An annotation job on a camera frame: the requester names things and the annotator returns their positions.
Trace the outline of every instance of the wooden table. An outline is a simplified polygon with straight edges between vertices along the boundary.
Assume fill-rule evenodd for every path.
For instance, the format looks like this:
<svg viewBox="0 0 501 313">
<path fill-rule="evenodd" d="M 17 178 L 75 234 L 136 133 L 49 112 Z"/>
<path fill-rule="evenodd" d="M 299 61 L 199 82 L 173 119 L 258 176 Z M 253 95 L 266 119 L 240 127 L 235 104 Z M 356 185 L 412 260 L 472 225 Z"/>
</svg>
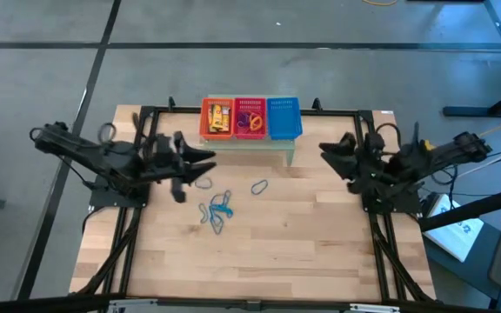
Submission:
<svg viewBox="0 0 501 313">
<path fill-rule="evenodd" d="M 132 112 L 119 105 L 113 123 L 116 140 L 132 141 Z M 374 111 L 375 124 L 393 122 L 389 111 Z M 337 142 L 354 131 L 350 117 L 303 117 L 303 135 L 291 167 L 275 152 L 220 151 L 209 172 L 211 190 L 186 187 L 187 202 L 175 203 L 170 182 L 152 184 L 143 210 L 130 273 L 128 296 L 369 301 L 380 300 L 368 217 L 360 198 L 320 157 L 320 142 Z M 158 132 L 181 130 L 199 146 L 197 114 L 160 114 Z M 387 150 L 396 136 L 383 128 Z M 251 185 L 268 179 L 259 196 Z M 201 224 L 199 203 L 231 190 L 231 219 L 221 235 Z M 400 259 L 424 292 L 434 297 L 431 273 L 418 225 L 394 214 Z M 70 290 L 82 288 L 110 252 L 117 208 L 102 210 L 86 224 Z M 118 289 L 120 260 L 112 291 Z M 386 260 L 391 295 L 395 286 Z"/>
</svg>

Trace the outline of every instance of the concrete floor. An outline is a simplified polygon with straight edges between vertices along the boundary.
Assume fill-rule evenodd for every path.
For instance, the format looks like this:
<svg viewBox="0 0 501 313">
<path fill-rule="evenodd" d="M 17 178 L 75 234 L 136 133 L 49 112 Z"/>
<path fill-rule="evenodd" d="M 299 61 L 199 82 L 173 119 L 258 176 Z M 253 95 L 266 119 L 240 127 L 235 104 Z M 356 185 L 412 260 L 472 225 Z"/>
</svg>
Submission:
<svg viewBox="0 0 501 313">
<path fill-rule="evenodd" d="M 501 19 L 501 1 L 492 3 Z M 111 0 L 20 5 L 0 0 L 0 41 L 99 42 L 111 5 Z M 501 43 L 483 4 L 405 0 L 391 7 L 360 0 L 123 0 L 110 40 Z M 0 50 L 0 197 L 7 199 L 0 210 L 0 300 L 12 297 L 58 165 L 55 157 L 34 150 L 28 131 L 55 120 L 72 124 L 95 55 L 95 50 Z M 319 97 L 327 109 L 394 110 L 404 138 L 419 121 L 421 137 L 444 143 L 461 131 L 501 124 L 501 119 L 440 113 L 445 105 L 487 106 L 501 98 L 501 51 L 107 50 L 82 135 L 95 139 L 117 104 L 165 104 L 173 95 L 178 105 L 194 106 L 208 94 L 236 93 L 296 95 L 304 107 Z M 501 150 L 501 131 L 488 140 Z M 456 185 L 465 193 L 500 190 L 501 164 Z M 70 175 L 33 297 L 67 293 L 89 197 Z M 473 199 L 457 196 L 460 203 Z M 501 211 L 484 220 L 500 228 Z M 445 303 L 488 303 L 437 264 L 431 271 Z"/>
</svg>

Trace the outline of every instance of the blue basket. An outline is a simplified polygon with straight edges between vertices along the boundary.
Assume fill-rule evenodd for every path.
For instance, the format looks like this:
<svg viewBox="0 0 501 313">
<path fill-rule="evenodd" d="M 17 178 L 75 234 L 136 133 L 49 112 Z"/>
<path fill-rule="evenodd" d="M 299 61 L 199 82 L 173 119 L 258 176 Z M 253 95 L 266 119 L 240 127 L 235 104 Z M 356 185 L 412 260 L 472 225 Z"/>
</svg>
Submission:
<svg viewBox="0 0 501 313">
<path fill-rule="evenodd" d="M 299 99 L 269 98 L 268 133 L 272 140 L 293 140 L 303 134 Z"/>
</svg>

